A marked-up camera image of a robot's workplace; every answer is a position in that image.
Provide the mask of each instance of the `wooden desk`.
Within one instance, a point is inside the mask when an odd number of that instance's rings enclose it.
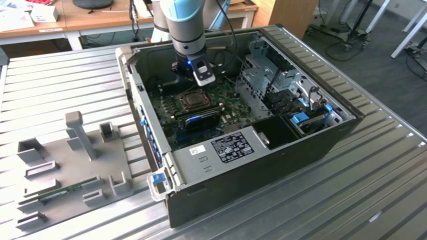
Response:
[[[63,0],[59,0],[55,6],[59,13],[58,22],[35,22],[35,27],[0,32],[0,45],[65,38],[67,23]]]
[[[91,14],[89,14],[90,10],[77,7],[73,0],[59,0],[55,6],[61,14],[58,22],[37,23],[35,27],[0,32],[0,45],[67,38],[73,50],[82,50],[82,36],[133,29],[129,0],[114,0],[111,8],[98,9]],[[257,5],[237,3],[231,5],[227,15],[230,19],[242,18],[242,28],[250,28],[257,10]],[[153,27],[154,19],[142,17],[139,28]]]
[[[74,0],[62,0],[67,17],[69,31],[79,31],[86,29],[110,28],[131,25],[130,20],[130,0],[114,0],[114,4],[107,8],[90,10],[79,8],[74,5]],[[153,23],[151,18],[139,18],[139,23]]]
[[[282,24],[301,39],[305,36],[318,0],[253,0],[259,6],[254,27]]]

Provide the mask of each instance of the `black cable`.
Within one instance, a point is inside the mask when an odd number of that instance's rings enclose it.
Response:
[[[227,37],[230,38],[230,47],[234,46],[234,44],[235,44],[235,39],[234,39],[234,36],[231,36],[229,32],[226,32],[226,31],[223,31],[223,30],[218,30],[218,29],[211,29],[211,28],[206,28],[205,30],[206,30],[206,31],[210,31],[210,32],[226,34]]]
[[[329,46],[329,47],[325,49],[326,55],[327,55],[331,59],[334,59],[334,60],[337,60],[337,61],[339,61],[339,62],[347,62],[347,61],[350,61],[351,59],[354,59],[354,58],[364,52],[364,50],[361,50],[361,51],[357,52],[353,56],[350,56],[349,58],[345,58],[345,59],[339,59],[339,58],[337,58],[337,57],[333,57],[331,54],[329,53],[329,50],[330,50],[333,47],[335,47],[337,45],[339,45],[341,43],[343,43],[343,42],[345,42],[345,41],[341,39],[341,41],[339,41],[338,43],[334,43],[331,46]]]
[[[346,3],[345,9],[342,10],[341,15],[339,15],[339,18],[338,18],[338,23],[343,23],[343,22],[342,22],[342,17],[343,17],[343,14],[345,14],[345,12],[346,12],[346,9],[347,9],[349,4],[351,3],[351,1],[353,1],[353,0],[349,0],[349,2]]]
[[[149,12],[150,12],[151,17],[153,17],[153,18],[155,18],[154,12],[153,12],[153,10],[150,9],[150,7],[149,7],[149,4],[147,4],[146,0],[142,0],[142,1],[143,1],[143,2],[145,2],[145,4],[146,4],[146,7],[147,7],[147,10],[149,10]]]
[[[234,29],[234,26],[233,26],[233,23],[229,19],[229,16],[227,16],[227,13],[223,9],[223,6],[219,2],[219,0],[215,0],[217,1],[217,4],[219,6],[219,9],[221,9],[221,12],[222,14],[225,14],[225,17],[226,17],[226,20],[227,20],[227,23],[229,23],[229,26],[230,26],[230,30],[231,30],[231,33],[233,33],[233,37],[234,37],[234,46],[235,46],[235,52],[233,54],[233,58],[230,59],[230,61],[227,62],[227,64],[223,66],[223,71],[226,70],[226,68],[229,67],[229,65],[234,62],[235,58],[238,57],[238,53],[239,53],[239,44],[238,44],[238,38],[237,38],[237,34],[235,34],[235,29]]]
[[[246,61],[243,61],[243,59],[233,51],[230,51],[227,48],[225,49],[225,51],[234,55],[234,57],[241,61],[241,63],[246,66],[246,68],[249,69],[251,68],[250,65],[246,63]]]
[[[138,13],[137,13],[137,20],[135,20],[134,14],[133,14],[134,11],[137,12],[135,2],[134,2],[134,0],[130,0],[130,1],[129,1],[129,18],[130,18],[130,20],[131,20],[131,22],[133,22],[131,27],[133,27],[133,32],[134,32],[134,38],[135,38],[138,41],[142,42],[142,39],[141,39],[141,37],[139,37],[139,29],[141,29],[141,26],[139,26],[139,22],[138,22]]]
[[[102,36],[102,33],[98,34],[98,36],[86,36],[86,37],[90,38],[90,39],[98,39],[101,36]]]
[[[413,72],[413,74],[416,74],[417,77],[420,77],[424,81],[427,82],[427,79],[426,79],[425,77],[422,77],[422,76],[413,70],[413,68],[410,67],[410,62],[409,62],[410,58],[414,59],[414,56],[408,55],[408,57],[406,57],[406,67],[408,67],[408,69]]]
[[[97,41],[94,41],[94,40],[91,40],[91,39],[87,39],[87,40],[89,40],[90,42],[98,44],[99,46],[106,47],[106,46],[110,46],[110,44],[113,44],[114,39],[115,39],[115,36],[117,36],[117,32],[113,33],[111,40],[110,40],[110,42],[109,42],[106,45],[101,44],[99,42],[97,42]]]
[[[319,7],[319,14],[321,14],[323,26],[326,26],[327,24],[326,24],[326,20],[325,20],[325,18],[323,18],[323,15],[322,15],[321,0],[319,0],[319,2],[318,2],[318,7]]]

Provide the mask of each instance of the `green circuit board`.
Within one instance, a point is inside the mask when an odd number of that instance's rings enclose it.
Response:
[[[205,100],[203,104],[210,106],[202,110],[189,110],[182,99],[191,94],[206,96],[209,100]],[[218,80],[215,85],[194,87],[169,96],[151,95],[150,98],[173,150],[231,133],[257,121],[251,109],[237,94],[235,84],[231,81]],[[210,113],[221,114],[219,124],[215,127],[199,132],[183,132],[186,121],[191,117]]]

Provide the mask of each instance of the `wheel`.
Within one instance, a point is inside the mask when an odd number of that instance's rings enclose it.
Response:
[[[310,28],[309,31],[307,31],[307,35],[311,36],[313,34],[314,34],[314,29]]]
[[[345,47],[346,47],[346,49],[345,49],[346,52],[349,52],[350,49],[353,49],[353,46],[350,44],[346,44]]]

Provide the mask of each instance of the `motherboard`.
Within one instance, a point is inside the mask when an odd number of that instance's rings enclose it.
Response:
[[[237,91],[235,79],[169,94],[159,85],[151,103],[173,150],[229,134],[257,121]]]

